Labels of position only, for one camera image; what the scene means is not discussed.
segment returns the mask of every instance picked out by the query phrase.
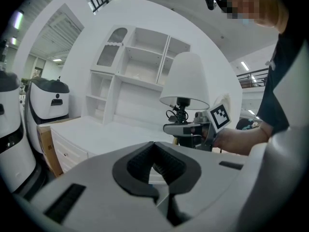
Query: arched cabinet door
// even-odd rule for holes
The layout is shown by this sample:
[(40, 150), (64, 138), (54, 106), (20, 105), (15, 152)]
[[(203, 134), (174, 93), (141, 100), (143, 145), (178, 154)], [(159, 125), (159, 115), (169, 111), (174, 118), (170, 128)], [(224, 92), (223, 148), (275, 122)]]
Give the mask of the arched cabinet door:
[(98, 49), (91, 70), (115, 74), (120, 56), (134, 29), (132, 26), (113, 26)]

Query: black shirt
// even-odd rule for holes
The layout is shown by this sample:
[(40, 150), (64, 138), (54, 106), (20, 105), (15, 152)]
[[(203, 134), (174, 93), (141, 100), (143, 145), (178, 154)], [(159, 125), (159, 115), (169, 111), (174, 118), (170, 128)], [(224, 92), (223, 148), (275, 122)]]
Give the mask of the black shirt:
[(262, 103), (257, 113), (258, 117), (274, 128), (272, 134), (285, 130), (289, 126), (273, 90), (291, 67), (306, 38), (304, 25), (295, 15), (290, 11), (287, 27), (283, 34), (279, 34), (269, 67)]

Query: white lampshade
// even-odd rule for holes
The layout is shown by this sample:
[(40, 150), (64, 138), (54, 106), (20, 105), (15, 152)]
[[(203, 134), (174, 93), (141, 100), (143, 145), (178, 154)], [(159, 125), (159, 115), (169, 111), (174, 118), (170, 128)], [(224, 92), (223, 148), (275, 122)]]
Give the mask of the white lampshade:
[(176, 105), (177, 98), (191, 99), (189, 110), (205, 110), (210, 106), (208, 87), (199, 55), (184, 52), (178, 54), (170, 68), (160, 101), (165, 105)]

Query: person's arm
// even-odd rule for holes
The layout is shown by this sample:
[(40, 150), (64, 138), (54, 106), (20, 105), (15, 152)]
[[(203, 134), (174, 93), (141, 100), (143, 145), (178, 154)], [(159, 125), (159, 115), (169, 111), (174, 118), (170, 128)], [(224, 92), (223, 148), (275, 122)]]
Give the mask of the person's arm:
[(251, 130), (234, 130), (225, 128), (218, 133), (213, 147), (218, 147), (230, 153), (248, 155), (251, 148), (259, 143), (265, 143), (271, 137), (273, 127), (265, 122)]

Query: white shelving unit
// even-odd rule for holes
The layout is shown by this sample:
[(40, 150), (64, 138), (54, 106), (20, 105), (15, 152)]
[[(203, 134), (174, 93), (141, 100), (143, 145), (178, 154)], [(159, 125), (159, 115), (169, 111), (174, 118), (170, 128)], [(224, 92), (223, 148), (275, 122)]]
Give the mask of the white shelving unit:
[[(113, 34), (118, 28), (120, 36)], [(112, 46), (119, 48), (111, 60), (109, 54), (102, 52)], [(123, 121), (160, 130), (161, 114), (165, 113), (159, 101), (160, 93), (174, 58), (188, 51), (189, 44), (169, 35), (132, 26), (114, 26), (94, 59), (82, 116), (103, 125)], [(98, 62), (110, 63), (110, 67), (98, 67)], [(140, 114), (135, 109), (137, 104), (144, 107)]]

